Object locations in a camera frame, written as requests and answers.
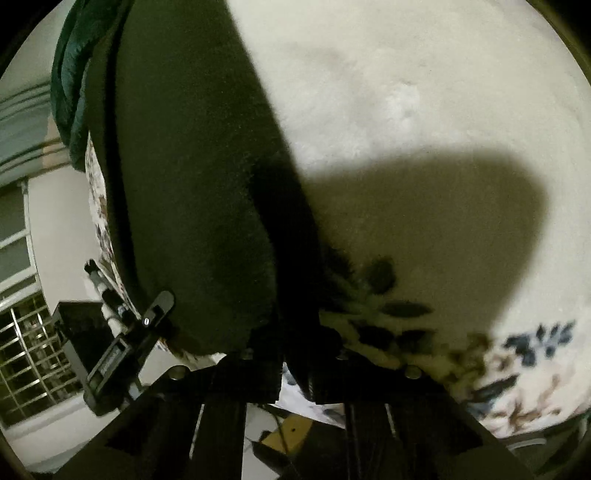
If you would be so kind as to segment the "yellow cardboard piece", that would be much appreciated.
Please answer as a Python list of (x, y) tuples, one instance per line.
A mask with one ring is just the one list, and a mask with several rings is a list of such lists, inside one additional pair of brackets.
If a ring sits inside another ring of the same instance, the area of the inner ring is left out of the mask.
[(303, 447), (314, 424), (315, 421), (308, 417), (290, 414), (280, 420), (280, 425), (276, 427), (276, 430), (263, 438), (262, 444), (294, 459)]

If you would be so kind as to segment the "floral bed blanket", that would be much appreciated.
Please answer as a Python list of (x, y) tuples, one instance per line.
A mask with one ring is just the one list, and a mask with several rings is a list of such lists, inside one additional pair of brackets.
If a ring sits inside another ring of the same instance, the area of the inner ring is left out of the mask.
[[(590, 84), (552, 25), (526, 1), (223, 2), (342, 261), (322, 326), (498, 437), (586, 413)], [(90, 134), (86, 167), (131, 302)]]

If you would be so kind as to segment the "grey green curtain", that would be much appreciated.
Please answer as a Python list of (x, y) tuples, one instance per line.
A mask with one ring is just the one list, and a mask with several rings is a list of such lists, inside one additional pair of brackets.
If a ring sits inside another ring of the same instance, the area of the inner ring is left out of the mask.
[(1, 101), (1, 186), (70, 163), (52, 116), (49, 82)]

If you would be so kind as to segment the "black garment with white stripes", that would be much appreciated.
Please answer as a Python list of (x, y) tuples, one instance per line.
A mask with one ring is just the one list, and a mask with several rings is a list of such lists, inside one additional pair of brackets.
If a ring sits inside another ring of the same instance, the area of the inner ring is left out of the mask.
[(266, 92), (222, 1), (135, 1), (97, 46), (90, 137), (118, 272), (195, 355), (335, 342), (332, 270)]

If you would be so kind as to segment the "dark green folded quilt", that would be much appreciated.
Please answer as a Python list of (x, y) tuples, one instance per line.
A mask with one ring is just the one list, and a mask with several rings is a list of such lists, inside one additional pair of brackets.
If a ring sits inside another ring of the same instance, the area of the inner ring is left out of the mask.
[(55, 48), (50, 102), (61, 142), (71, 166), (85, 170), (89, 137), (86, 120), (86, 75), (96, 46), (127, 16), (131, 1), (76, 1), (69, 10)]

